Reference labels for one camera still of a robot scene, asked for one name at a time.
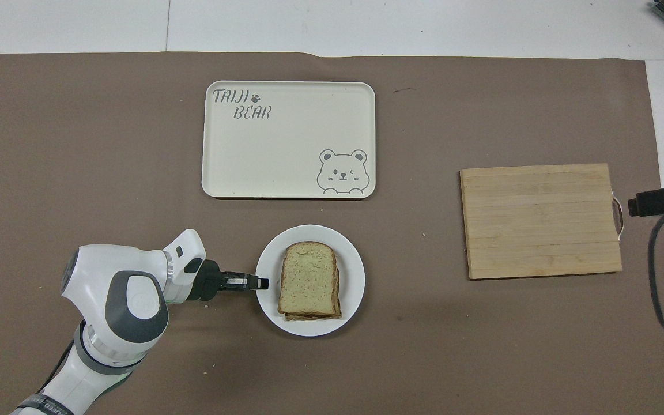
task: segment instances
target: bread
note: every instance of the bread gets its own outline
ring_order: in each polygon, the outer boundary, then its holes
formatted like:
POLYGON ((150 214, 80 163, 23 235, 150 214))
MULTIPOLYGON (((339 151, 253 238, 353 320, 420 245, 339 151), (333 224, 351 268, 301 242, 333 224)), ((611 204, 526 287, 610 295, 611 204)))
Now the bread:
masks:
POLYGON ((286 249, 278 312, 287 320, 340 318, 339 271, 332 248, 298 242, 286 249))

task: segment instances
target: cutting board handle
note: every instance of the cutting board handle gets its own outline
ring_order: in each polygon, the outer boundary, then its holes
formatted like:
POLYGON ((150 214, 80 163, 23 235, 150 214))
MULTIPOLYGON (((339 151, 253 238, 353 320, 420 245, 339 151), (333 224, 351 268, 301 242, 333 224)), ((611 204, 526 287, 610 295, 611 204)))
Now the cutting board handle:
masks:
POLYGON ((614 192, 611 192, 611 195, 612 211, 614 212, 614 227, 616 228, 616 234, 621 241, 621 234, 624 232, 624 208, 621 207, 621 203, 619 203, 619 199, 616 198, 614 192))

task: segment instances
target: black cable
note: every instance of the black cable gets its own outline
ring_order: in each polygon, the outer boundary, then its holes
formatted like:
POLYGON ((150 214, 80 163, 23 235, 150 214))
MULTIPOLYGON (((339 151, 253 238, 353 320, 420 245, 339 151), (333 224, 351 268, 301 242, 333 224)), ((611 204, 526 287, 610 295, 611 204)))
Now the black cable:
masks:
POLYGON ((73 339, 71 339, 71 342, 69 342, 68 346, 66 346, 66 350, 63 351, 63 354, 61 355, 60 359, 58 359, 58 364, 55 365, 55 368, 53 368, 52 372, 50 372, 50 376, 48 376, 48 380, 43 383, 43 386, 40 388, 37 393, 40 393, 45 389, 45 386, 50 383, 50 381, 53 379, 53 376, 55 376, 55 373, 58 372, 58 369, 61 367, 63 364, 63 361, 66 360, 66 357, 68 356, 69 352, 71 352, 71 347, 73 347, 73 339))
POLYGON ((655 315, 657 316, 657 321, 664 328, 664 317, 662 316, 662 309, 659 306, 659 299, 657 297, 657 283, 655 282, 654 275, 654 245, 655 240, 657 239, 657 233, 664 225, 664 215, 657 221, 650 233, 650 242, 647 247, 647 268, 650 278, 650 294, 652 295, 652 305, 655 310, 655 315))

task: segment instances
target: tray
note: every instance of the tray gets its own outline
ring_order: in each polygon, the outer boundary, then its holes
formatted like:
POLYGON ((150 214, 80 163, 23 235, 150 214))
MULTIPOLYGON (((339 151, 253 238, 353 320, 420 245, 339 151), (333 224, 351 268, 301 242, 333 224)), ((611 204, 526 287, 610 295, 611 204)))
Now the tray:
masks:
POLYGON ((364 199, 376 188, 375 115, 362 82, 214 82, 202 187, 217 198, 364 199))

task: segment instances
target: white plate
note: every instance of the white plate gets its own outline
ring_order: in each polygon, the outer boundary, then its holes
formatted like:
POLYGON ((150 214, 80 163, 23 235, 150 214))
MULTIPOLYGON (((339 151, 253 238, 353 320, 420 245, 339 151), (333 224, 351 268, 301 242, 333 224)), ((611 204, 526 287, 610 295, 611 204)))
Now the white plate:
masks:
POLYGON ((342 234, 318 224, 304 224, 287 229, 276 236, 258 260, 255 275, 269 279, 268 289, 258 290, 258 302, 263 312, 276 326, 298 336, 314 337, 332 333, 345 325, 358 310, 365 290, 365 270, 358 251, 342 234), (289 245, 303 241, 322 242, 332 248, 339 270, 339 305, 341 318, 311 321, 286 321, 278 312, 278 297, 281 290, 281 270, 284 266, 285 250, 289 245))
POLYGON ((363 82, 217 81, 203 128, 212 197, 364 199, 376 187, 376 95, 363 82))

